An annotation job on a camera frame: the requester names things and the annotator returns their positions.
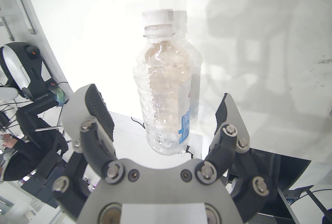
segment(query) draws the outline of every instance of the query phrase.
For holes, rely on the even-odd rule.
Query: metal screw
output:
[[[195,169],[195,175],[204,185],[212,184],[217,180],[217,170],[209,161],[199,163]]]
[[[107,176],[115,179],[119,175],[119,169],[120,167],[118,165],[111,165],[107,170]]]
[[[235,128],[233,127],[233,125],[228,125],[226,127],[226,131],[229,133],[229,134],[234,134],[235,133]]]
[[[205,179],[211,179],[213,175],[213,169],[210,166],[204,164],[200,171],[202,172],[202,175]]]
[[[82,124],[81,124],[81,128],[83,130],[88,130],[90,129],[92,126],[92,122],[90,120],[87,120],[87,121],[84,121]]]
[[[185,169],[185,170],[182,170],[181,171],[181,179],[184,181],[184,182],[190,182],[191,179],[192,179],[192,174],[189,170]]]
[[[254,187],[255,192],[260,196],[267,196],[269,194],[267,185],[262,177],[254,177],[252,180],[252,186]]]
[[[78,148],[78,147],[80,147],[81,146],[81,139],[76,139],[75,141],[74,141],[74,146],[76,147],[76,148]]]
[[[135,182],[138,180],[138,178],[140,177],[140,172],[136,169],[134,170],[131,170],[129,173],[128,173],[128,179],[129,181],[131,182]]]
[[[108,205],[100,213],[99,224],[120,224],[121,220],[121,205],[113,203]]]
[[[56,179],[52,185],[53,192],[65,192],[69,186],[69,178],[66,176],[61,176]]]
[[[223,132],[229,136],[237,136],[237,129],[232,124],[227,124],[223,126]]]
[[[55,181],[53,184],[53,188],[56,192],[60,192],[66,186],[66,182],[64,180]]]
[[[246,140],[244,137],[241,137],[241,138],[237,141],[237,143],[239,144],[239,146],[240,146],[241,148],[244,148],[244,147],[247,147],[247,146],[248,146],[248,142],[247,142],[247,140]]]
[[[205,204],[205,213],[208,224],[220,224],[221,220],[219,215],[214,207],[210,204]]]
[[[125,169],[119,160],[112,161],[108,164],[105,182],[108,184],[117,184],[122,181],[125,175]]]

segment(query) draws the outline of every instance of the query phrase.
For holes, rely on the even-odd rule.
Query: bottle neck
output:
[[[148,44],[156,44],[156,43],[161,43],[165,41],[173,41],[172,36],[156,36],[156,37],[146,37],[146,41]]]
[[[144,37],[148,43],[160,43],[163,41],[172,41],[174,35],[171,24],[151,25],[144,28]]]

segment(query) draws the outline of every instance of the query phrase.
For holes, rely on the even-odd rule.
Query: bolt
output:
[[[237,129],[232,124],[224,125],[223,132],[232,137],[237,136]]]
[[[235,133],[235,128],[233,127],[233,125],[228,125],[226,126],[226,131],[232,135]]]
[[[267,196],[269,194],[267,185],[262,177],[255,177],[252,182],[254,190],[257,194],[261,196]]]
[[[138,180],[138,178],[140,177],[140,173],[138,170],[131,170],[128,174],[128,179],[131,182],[135,182],[136,180]]]
[[[205,209],[205,212],[208,224],[216,224],[217,217],[214,215],[214,213],[210,209]]]
[[[255,185],[257,187],[257,190],[259,190],[260,192],[264,192],[267,190],[267,186],[264,181],[257,180],[255,182]]]
[[[119,175],[120,167],[118,165],[112,165],[107,170],[107,176],[109,178],[115,179]]]
[[[60,192],[66,186],[65,180],[58,180],[54,182],[53,188],[56,192]]]
[[[221,224],[217,210],[210,204],[205,203],[206,220],[208,224]]]
[[[100,224],[120,224],[121,205],[113,203],[108,205],[100,214]]]
[[[191,179],[192,179],[192,174],[189,170],[185,169],[185,170],[182,170],[181,171],[181,179],[184,181],[184,182],[190,182]]]
[[[87,121],[83,122],[82,125],[81,125],[83,130],[90,129],[91,126],[92,126],[92,122],[90,120],[87,120]]]
[[[205,179],[211,179],[213,175],[213,169],[210,166],[204,164],[200,171],[202,172],[202,175]]]
[[[81,146],[81,139],[76,139],[75,141],[74,141],[74,146],[76,147],[76,148],[78,148],[78,147],[80,147]]]
[[[69,185],[69,178],[66,176],[61,176],[56,179],[52,185],[53,192],[65,192]]]
[[[244,147],[247,147],[247,146],[248,146],[248,142],[247,142],[247,140],[246,140],[244,137],[241,137],[241,138],[237,141],[237,143],[239,144],[239,146],[240,146],[241,148],[244,148]]]

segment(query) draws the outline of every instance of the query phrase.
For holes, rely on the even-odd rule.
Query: person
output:
[[[21,180],[37,168],[47,152],[10,134],[3,135],[2,147],[10,150],[3,154],[0,181]]]

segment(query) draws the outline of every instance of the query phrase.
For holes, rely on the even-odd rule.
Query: plastic water bottle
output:
[[[138,87],[146,139],[157,153],[186,149],[190,121],[190,56],[173,42],[173,10],[143,13],[146,48],[136,58]]]

